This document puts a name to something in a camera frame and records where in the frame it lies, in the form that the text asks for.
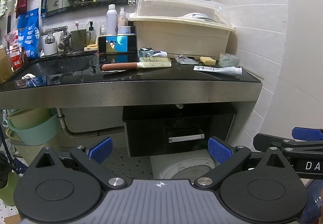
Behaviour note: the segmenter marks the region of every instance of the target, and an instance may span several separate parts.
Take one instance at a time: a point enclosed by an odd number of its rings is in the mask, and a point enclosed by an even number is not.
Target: faucet
[[[69,39],[71,38],[72,33],[68,34],[67,29],[68,29],[68,26],[49,28],[49,29],[46,29],[44,31],[41,31],[40,35],[41,36],[47,35],[47,37],[45,39],[45,43],[46,44],[52,44],[53,42],[55,42],[55,37],[53,36],[53,33],[57,33],[57,32],[62,31],[63,34],[64,34],[64,38],[58,44],[58,47],[59,47],[59,49],[63,50],[64,53],[68,53],[68,52],[70,52],[72,50],[70,42],[69,42]]]

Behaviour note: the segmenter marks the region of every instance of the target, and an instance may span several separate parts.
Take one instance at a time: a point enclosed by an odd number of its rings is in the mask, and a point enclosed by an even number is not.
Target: metal bolt
[[[213,180],[210,179],[209,177],[200,177],[197,182],[202,185],[202,186],[208,186],[213,183]]]
[[[121,186],[124,184],[124,180],[120,177],[110,178],[108,182],[111,186]]]

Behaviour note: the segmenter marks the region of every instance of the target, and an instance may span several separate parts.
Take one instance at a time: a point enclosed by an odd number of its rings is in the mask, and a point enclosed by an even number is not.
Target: drain pipe
[[[105,129],[93,130],[93,131],[86,131],[86,132],[71,132],[65,123],[65,116],[62,112],[61,108],[56,108],[57,111],[57,118],[59,119],[62,132],[65,136],[71,139],[82,139],[82,138],[90,138],[96,136],[106,136],[115,133],[124,132],[124,126],[116,126],[110,127]]]

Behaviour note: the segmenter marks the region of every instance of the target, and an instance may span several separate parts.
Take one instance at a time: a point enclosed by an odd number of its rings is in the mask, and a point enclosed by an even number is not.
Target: wooden brush handle
[[[118,70],[131,70],[138,69],[137,63],[119,63],[119,64],[106,64],[101,67],[102,71],[118,71]]]

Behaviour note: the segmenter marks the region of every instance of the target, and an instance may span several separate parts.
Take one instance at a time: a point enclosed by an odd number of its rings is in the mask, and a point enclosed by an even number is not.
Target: washing machine door
[[[196,179],[200,176],[203,176],[205,173],[212,170],[212,168],[208,165],[196,165],[185,168],[179,172],[177,172],[172,179],[189,179],[193,184]]]

